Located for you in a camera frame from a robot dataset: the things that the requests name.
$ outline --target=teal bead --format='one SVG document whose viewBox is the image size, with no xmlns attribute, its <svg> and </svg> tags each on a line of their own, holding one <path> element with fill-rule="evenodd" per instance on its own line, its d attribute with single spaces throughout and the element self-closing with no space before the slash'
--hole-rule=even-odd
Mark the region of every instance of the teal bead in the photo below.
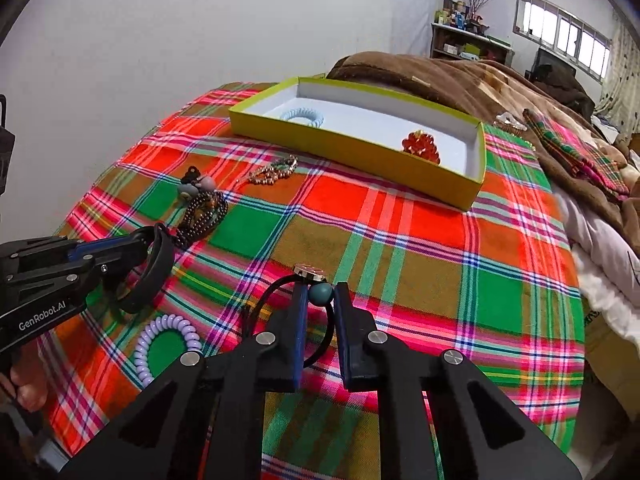
<svg viewBox="0 0 640 480">
<path fill-rule="evenodd" d="M 325 306 L 334 296 L 334 287 L 331 283 L 316 283 L 309 287 L 309 301 L 315 306 Z"/>
</svg>

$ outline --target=window frame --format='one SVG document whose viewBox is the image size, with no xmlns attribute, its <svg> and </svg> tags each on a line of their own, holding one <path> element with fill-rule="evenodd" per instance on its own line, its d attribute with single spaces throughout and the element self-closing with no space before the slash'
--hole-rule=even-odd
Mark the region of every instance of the window frame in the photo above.
<svg viewBox="0 0 640 480">
<path fill-rule="evenodd" d="M 538 7 L 542 7 L 543 12 L 549 11 L 555 14 L 556 36 L 555 36 L 553 45 L 551 45 L 548 41 L 543 40 L 542 38 L 539 38 L 537 36 L 534 36 L 533 34 L 530 34 L 529 31 L 524 32 L 520 30 L 520 27 L 518 26 L 518 14 L 520 13 L 520 6 L 521 5 L 524 6 L 526 3 L 530 3 L 532 6 L 536 5 Z M 524 9 L 522 9 L 523 20 L 524 20 L 524 12 L 525 12 Z M 560 24 L 562 20 L 569 23 L 569 37 L 567 39 L 568 42 L 570 41 L 570 38 L 571 38 L 571 27 L 573 26 L 578 29 L 578 37 L 575 40 L 575 56 L 571 56 L 566 51 L 561 50 L 558 47 L 558 40 L 560 35 Z M 578 19 L 574 14 L 570 13 L 568 10 L 563 9 L 562 7 L 558 7 L 556 4 L 548 2 L 547 0 L 516 0 L 516 11 L 515 11 L 515 16 L 513 18 L 513 31 L 515 34 L 522 36 L 523 38 L 527 38 L 529 41 L 532 41 L 533 43 L 538 44 L 541 48 L 544 48 L 545 50 L 548 50 L 549 52 L 555 54 L 556 56 L 560 57 L 562 60 L 565 60 L 570 65 L 579 68 L 580 70 L 582 70 L 583 72 L 591 76 L 591 78 L 595 79 L 598 83 L 602 84 L 604 82 L 606 74 L 603 77 L 599 73 L 591 69 L 591 63 L 593 62 L 593 51 L 594 51 L 593 48 L 591 49 L 591 60 L 590 60 L 589 66 L 585 65 L 583 62 L 579 60 L 580 48 L 582 47 L 582 35 L 586 33 L 589 36 L 593 37 L 594 42 L 598 41 L 600 44 L 604 45 L 605 54 L 604 54 L 603 61 L 604 59 L 607 59 L 607 56 L 606 56 L 607 50 L 609 50 L 609 58 L 610 58 L 611 40 L 607 38 L 604 34 L 599 33 L 596 30 L 596 28 L 591 27 L 591 25 L 589 25 L 588 23 Z"/>
</svg>

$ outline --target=folded plaid cloth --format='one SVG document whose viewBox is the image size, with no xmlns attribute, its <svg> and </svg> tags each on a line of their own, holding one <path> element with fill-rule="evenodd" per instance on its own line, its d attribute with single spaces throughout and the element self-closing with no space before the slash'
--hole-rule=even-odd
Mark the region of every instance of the folded plaid cloth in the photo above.
<svg viewBox="0 0 640 480">
<path fill-rule="evenodd" d="M 524 110 L 523 115 L 546 150 L 569 174 L 589 180 L 610 199 L 620 201 L 628 198 L 629 190 L 620 170 L 603 153 L 571 130 L 532 110 Z"/>
</svg>

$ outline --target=bracelet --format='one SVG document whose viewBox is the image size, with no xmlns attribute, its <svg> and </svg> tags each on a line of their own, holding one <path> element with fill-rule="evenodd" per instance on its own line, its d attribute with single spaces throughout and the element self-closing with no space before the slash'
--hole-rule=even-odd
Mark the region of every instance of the bracelet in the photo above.
<svg viewBox="0 0 640 480">
<path fill-rule="evenodd" d="M 293 110 L 289 110 L 288 112 L 284 112 L 280 118 L 283 121 L 290 121 L 292 119 L 301 118 L 308 119 L 311 121 L 309 126 L 314 128 L 319 128 L 324 122 L 324 117 L 322 114 L 312 108 L 294 108 Z"/>
<path fill-rule="evenodd" d="M 149 347 L 153 339 L 165 330 L 177 330 L 180 332 L 187 345 L 187 350 L 202 350 L 200 336 L 196 333 L 196 327 L 191 324 L 191 321 L 184 319 L 182 316 L 176 316 L 175 314 L 171 314 L 170 316 L 164 314 L 162 317 L 156 317 L 156 319 L 145 326 L 145 329 L 140 333 L 140 337 L 136 343 L 136 350 L 133 352 L 133 364 L 136 365 L 136 373 L 140 381 L 142 381 L 143 388 L 149 386 L 151 381 L 154 380 L 147 360 Z"/>
</svg>

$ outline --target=shelf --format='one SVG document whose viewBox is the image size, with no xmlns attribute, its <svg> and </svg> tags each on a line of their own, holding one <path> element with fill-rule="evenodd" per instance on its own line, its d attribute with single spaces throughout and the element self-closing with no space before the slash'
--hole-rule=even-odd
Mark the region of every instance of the shelf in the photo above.
<svg viewBox="0 0 640 480">
<path fill-rule="evenodd" d="M 446 50 L 440 50 L 439 48 L 434 48 L 433 49 L 434 52 L 437 52 L 438 54 L 442 54 L 443 56 L 449 56 L 452 57 L 454 59 L 465 59 L 463 57 L 460 57 L 458 54 L 450 54 L 449 52 L 447 52 Z"/>
</svg>

